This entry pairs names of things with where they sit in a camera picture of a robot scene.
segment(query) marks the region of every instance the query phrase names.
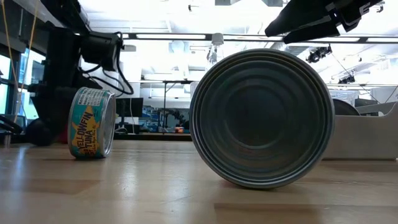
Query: window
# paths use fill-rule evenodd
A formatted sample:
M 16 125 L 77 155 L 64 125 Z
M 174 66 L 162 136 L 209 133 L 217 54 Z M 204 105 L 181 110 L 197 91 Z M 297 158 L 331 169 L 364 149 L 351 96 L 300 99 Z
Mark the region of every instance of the window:
M 10 76 L 11 60 L 0 55 L 0 78 L 8 79 Z M 0 114 L 6 113 L 8 85 L 0 83 Z
M 31 98 L 30 98 L 30 94 L 27 90 L 22 91 L 22 101 L 21 102 L 22 102 L 21 103 L 22 106 L 20 106 L 20 108 L 17 108 L 18 115 L 26 116 L 26 119 L 39 118 L 39 116 L 37 115 L 35 106 L 33 105 L 33 103 L 30 103 Z
M 44 74 L 44 65 L 42 65 L 42 61 L 45 60 L 45 57 L 41 54 L 30 51 L 29 59 L 27 59 L 27 55 L 29 53 L 29 49 L 26 49 L 25 53 L 21 55 L 21 62 L 19 64 L 19 83 L 24 81 L 24 84 L 30 85 L 32 83 L 38 83 L 43 80 Z

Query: silver can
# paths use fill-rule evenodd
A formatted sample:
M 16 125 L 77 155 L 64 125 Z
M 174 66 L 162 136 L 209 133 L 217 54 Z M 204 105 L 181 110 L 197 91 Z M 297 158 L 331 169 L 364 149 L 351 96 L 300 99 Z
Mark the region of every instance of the silver can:
M 290 184 L 322 158 L 334 127 L 328 89 L 286 52 L 252 49 L 201 79 L 190 107 L 199 155 L 226 180 L 255 189 Z
M 104 158 L 111 152 L 116 99 L 107 90 L 80 88 L 68 119 L 70 154 L 79 159 Z

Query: yellowfin tuna can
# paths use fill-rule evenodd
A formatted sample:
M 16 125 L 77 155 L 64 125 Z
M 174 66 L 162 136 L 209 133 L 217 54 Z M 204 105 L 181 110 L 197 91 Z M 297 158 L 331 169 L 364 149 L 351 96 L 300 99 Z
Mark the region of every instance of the yellowfin tuna can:
M 70 154 L 79 159 L 99 159 L 109 155 L 115 120 L 116 99 L 113 93 L 80 88 L 69 112 Z

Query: wire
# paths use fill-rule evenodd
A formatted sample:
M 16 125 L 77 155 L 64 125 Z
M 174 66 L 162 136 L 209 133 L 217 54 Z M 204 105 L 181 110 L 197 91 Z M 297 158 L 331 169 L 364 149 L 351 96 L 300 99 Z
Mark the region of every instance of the wire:
M 87 73 L 86 75 L 88 76 L 88 78 L 89 78 L 90 80 L 92 80 L 93 82 L 95 82 L 96 84 L 98 84 L 98 82 L 95 81 L 95 79 L 94 79 L 89 73 Z
M 97 71 L 99 68 L 101 68 L 101 65 L 97 65 L 97 66 L 95 66 L 94 68 L 91 68 L 91 69 L 89 69 L 89 70 L 83 70 L 83 69 L 81 69 L 81 68 L 79 67 L 78 70 L 79 70 L 81 73 L 83 73 L 83 74 L 89 74 L 89 73 L 91 73 L 91 72 Z
M 336 56 L 335 56 L 333 53 L 331 53 L 331 55 L 335 58 L 335 60 L 337 61 L 337 63 L 344 69 L 344 71 L 346 71 L 346 73 L 349 75 L 349 72 L 347 71 L 347 69 L 340 63 L 340 61 L 336 58 Z M 374 100 L 376 100 L 377 103 L 380 103 L 374 96 L 372 96 L 370 90 L 365 89 L 362 85 L 360 85 L 360 87 L 361 87 L 363 90 L 365 90 L 365 91 L 369 94 L 369 96 L 371 96 L 371 98 L 373 98 Z
M 109 82 L 103 80 L 102 78 L 94 77 L 94 76 L 92 76 L 91 78 L 92 78 L 92 79 L 96 79 L 96 80 L 98 80 L 98 81 L 100 81 L 100 82 L 103 82 L 103 83 L 107 84 L 108 86 L 110 86 L 110 87 L 114 88 L 115 90 L 120 91 L 120 92 L 122 92 L 122 93 L 124 93 L 124 94 L 129 94 L 128 92 L 126 92 L 126 91 L 124 91 L 124 90 L 122 90 L 122 89 L 120 89 L 120 88 L 114 86 L 113 84 L 110 84 Z
M 105 70 L 104 70 L 104 69 L 102 69 L 102 73 L 103 73 L 106 77 L 108 77 L 108 78 L 110 78 L 110 79 L 112 79 L 112 80 L 117 81 L 117 83 L 118 83 L 119 85 L 122 86 L 123 91 L 122 91 L 119 95 L 117 95 L 116 97 L 119 97 L 119 96 L 123 95 L 123 92 L 124 92 L 124 85 L 122 84 L 122 82 L 121 82 L 120 80 L 118 80 L 117 78 L 114 78 L 114 77 L 108 75 L 107 73 L 105 73 Z
M 116 66 L 118 68 L 118 72 L 119 72 L 120 76 L 122 77 L 123 81 L 126 83 L 127 87 L 130 89 L 130 93 L 126 93 L 126 94 L 133 95 L 134 90 L 132 89 L 130 83 L 126 80 L 126 77 L 124 77 L 124 74 L 123 74 L 122 70 L 120 69 L 120 53 L 121 53 L 121 49 L 122 49 L 122 44 L 123 44 L 123 40 L 122 40 L 122 37 L 120 37 L 120 43 L 118 46 L 118 50 L 116 52 Z
M 118 128 L 118 129 L 115 129 L 114 132 L 120 133 L 120 130 L 124 130 L 125 134 L 127 134 L 129 132 L 126 128 Z
M 18 92 L 18 81 L 17 81 L 17 74 L 16 74 L 16 69 L 14 67 L 14 62 L 12 59 L 12 52 L 11 52 L 11 45 L 10 45 L 10 40 L 9 40 L 9 34 L 8 34 L 8 25 L 7 25 L 7 17 L 6 17 L 6 7 L 5 7 L 5 0 L 2 0 L 2 14 L 3 14 L 3 19 L 4 19 L 4 26 L 6 29 L 6 39 L 7 39 L 7 45 L 8 45 L 8 52 L 9 52 L 9 56 L 10 56 L 10 61 L 11 61 L 11 69 L 12 69 L 12 75 L 14 76 L 14 88 L 16 90 L 16 92 Z M 27 55 L 27 62 L 29 61 L 29 54 L 30 54 L 30 50 L 32 48 L 32 43 L 33 43 L 33 36 L 34 36 L 34 31 L 35 31 L 35 25 L 36 25 L 36 19 L 37 19 L 37 10 L 39 6 L 39 0 L 36 1 L 36 5 L 35 5 L 35 14 L 34 14 L 34 18 L 33 18 L 33 25 L 32 25 L 32 32 L 30 33 L 30 41 L 29 41 L 29 51 L 28 51 L 28 55 Z M 14 117 L 14 123 L 17 121 L 17 117 L 18 117 L 18 109 L 19 107 L 22 105 L 22 91 L 24 89 L 24 82 L 25 82 L 25 74 L 24 77 L 22 78 L 22 86 L 21 86 L 21 95 L 19 97 L 19 101 L 17 100 L 17 108 L 16 108 L 16 112 L 15 112 L 15 117 Z M 25 114 L 26 117 L 26 112 L 24 109 L 24 105 L 22 105 L 22 110 Z
M 391 95 L 387 98 L 386 102 L 384 102 L 384 103 L 387 103 L 388 100 L 390 100 L 390 98 L 391 98 L 392 95 L 395 93 L 395 91 L 397 90 L 397 88 L 398 88 L 398 85 L 397 85 L 396 88 L 392 91 Z

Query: metal pole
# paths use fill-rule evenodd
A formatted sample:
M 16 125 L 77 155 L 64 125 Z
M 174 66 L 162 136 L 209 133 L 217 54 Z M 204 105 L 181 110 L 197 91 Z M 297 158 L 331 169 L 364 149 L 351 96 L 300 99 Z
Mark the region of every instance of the metal pole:
M 164 101 L 163 101 L 163 128 L 166 125 L 166 93 L 167 93 L 167 82 L 164 83 Z
M 170 86 L 168 89 L 167 89 L 167 91 L 166 92 L 168 92 L 171 88 L 173 88 L 174 86 L 175 86 L 175 84 L 176 83 L 173 83 L 173 85 L 172 86 Z

